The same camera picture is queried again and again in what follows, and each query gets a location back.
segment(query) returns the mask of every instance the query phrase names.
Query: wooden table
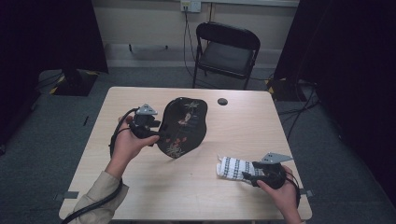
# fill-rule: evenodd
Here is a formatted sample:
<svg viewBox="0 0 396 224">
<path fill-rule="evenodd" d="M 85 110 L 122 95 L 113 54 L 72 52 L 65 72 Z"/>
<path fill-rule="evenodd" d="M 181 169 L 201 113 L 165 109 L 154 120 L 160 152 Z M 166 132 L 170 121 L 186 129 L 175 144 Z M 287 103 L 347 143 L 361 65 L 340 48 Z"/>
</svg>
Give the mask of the wooden table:
<svg viewBox="0 0 396 224">
<path fill-rule="evenodd" d="M 123 176 L 130 186 L 114 220 L 274 220 L 283 219 L 271 198 L 259 188 L 241 181 L 219 178 L 218 156 L 259 161 L 266 153 L 290 155 L 270 94 L 266 91 L 221 91 L 113 87 L 108 91 L 92 134 L 79 162 L 69 191 L 77 199 L 65 199 L 60 218 L 65 218 L 106 168 L 108 144 L 118 117 L 149 104 L 162 120 L 165 106 L 177 97 L 205 100 L 207 133 L 198 148 L 173 160 L 157 147 L 145 147 Z M 218 99 L 228 100 L 219 105 Z M 303 187 L 294 161 L 286 161 Z M 302 219 L 312 216 L 302 196 Z"/>
</svg>

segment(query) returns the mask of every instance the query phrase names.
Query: sleeve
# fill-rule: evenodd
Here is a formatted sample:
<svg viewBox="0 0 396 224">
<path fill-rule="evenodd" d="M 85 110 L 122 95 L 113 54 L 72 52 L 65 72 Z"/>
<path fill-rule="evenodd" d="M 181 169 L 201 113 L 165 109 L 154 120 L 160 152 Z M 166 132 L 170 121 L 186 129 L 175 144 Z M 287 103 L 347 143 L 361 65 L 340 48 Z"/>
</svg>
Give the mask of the sleeve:
<svg viewBox="0 0 396 224">
<path fill-rule="evenodd" d="M 103 171 L 87 194 L 84 194 L 76 204 L 74 211 L 77 211 L 87 205 L 99 202 L 106 196 L 114 192 L 119 186 L 120 181 Z M 122 186 L 120 193 L 112 201 L 104 204 L 103 206 L 94 209 L 81 217 L 74 219 L 70 223 L 108 223 L 114 217 L 116 209 L 120 206 L 128 192 L 127 186 Z"/>
</svg>

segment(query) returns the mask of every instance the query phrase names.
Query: chair backrest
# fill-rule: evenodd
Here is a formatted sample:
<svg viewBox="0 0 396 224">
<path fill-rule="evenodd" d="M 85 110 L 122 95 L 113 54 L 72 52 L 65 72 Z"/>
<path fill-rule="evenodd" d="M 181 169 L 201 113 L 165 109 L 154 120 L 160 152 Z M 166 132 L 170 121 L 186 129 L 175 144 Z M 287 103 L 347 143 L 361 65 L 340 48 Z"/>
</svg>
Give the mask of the chair backrest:
<svg viewBox="0 0 396 224">
<path fill-rule="evenodd" d="M 247 29 L 213 21 L 199 24 L 196 34 L 200 45 L 201 38 L 240 49 L 259 50 L 261 44 L 260 39 Z"/>
</svg>

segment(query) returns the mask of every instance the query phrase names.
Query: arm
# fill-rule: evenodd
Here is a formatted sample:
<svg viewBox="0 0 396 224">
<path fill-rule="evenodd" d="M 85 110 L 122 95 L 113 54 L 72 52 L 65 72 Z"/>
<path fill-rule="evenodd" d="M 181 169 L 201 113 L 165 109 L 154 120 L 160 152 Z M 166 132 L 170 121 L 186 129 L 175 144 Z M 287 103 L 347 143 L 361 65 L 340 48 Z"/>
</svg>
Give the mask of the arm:
<svg viewBox="0 0 396 224">
<path fill-rule="evenodd" d="M 132 117 L 127 117 L 121 124 L 120 130 L 128 128 L 128 122 Z M 119 133 L 114 147 L 113 156 L 106 169 L 100 174 L 87 194 L 83 195 L 76 204 L 74 211 L 87 205 L 96 203 L 104 199 L 107 195 L 116 190 L 120 179 L 129 162 L 139 154 L 140 150 L 154 144 L 159 136 L 151 136 L 139 139 L 130 130 Z M 108 223 L 114 216 L 114 212 L 120 206 L 128 192 L 127 186 L 122 186 L 120 193 L 115 199 L 104 204 L 100 208 L 94 209 L 81 217 L 74 219 L 71 223 Z"/>
<path fill-rule="evenodd" d="M 283 166 L 286 170 L 287 178 L 293 179 L 290 175 L 292 174 L 292 170 L 287 167 Z M 280 189 L 272 189 L 263 181 L 258 180 L 257 184 L 267 192 L 273 199 L 276 207 L 279 209 L 280 213 L 282 213 L 283 217 L 288 224 L 295 224 L 295 223 L 302 223 L 300 214 L 297 210 L 297 202 L 296 202 L 296 189 L 295 187 L 289 182 L 286 181 L 285 184 Z"/>
</svg>

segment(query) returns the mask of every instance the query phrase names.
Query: wall outlet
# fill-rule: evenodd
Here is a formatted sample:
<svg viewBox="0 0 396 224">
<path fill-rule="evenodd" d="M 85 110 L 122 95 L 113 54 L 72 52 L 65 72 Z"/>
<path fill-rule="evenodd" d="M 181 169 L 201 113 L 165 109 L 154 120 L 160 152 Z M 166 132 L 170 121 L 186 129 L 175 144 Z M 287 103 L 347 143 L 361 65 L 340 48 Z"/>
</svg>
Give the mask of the wall outlet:
<svg viewBox="0 0 396 224">
<path fill-rule="evenodd" d="M 180 10 L 182 12 L 201 12 L 201 2 L 199 1 L 180 1 Z"/>
</svg>

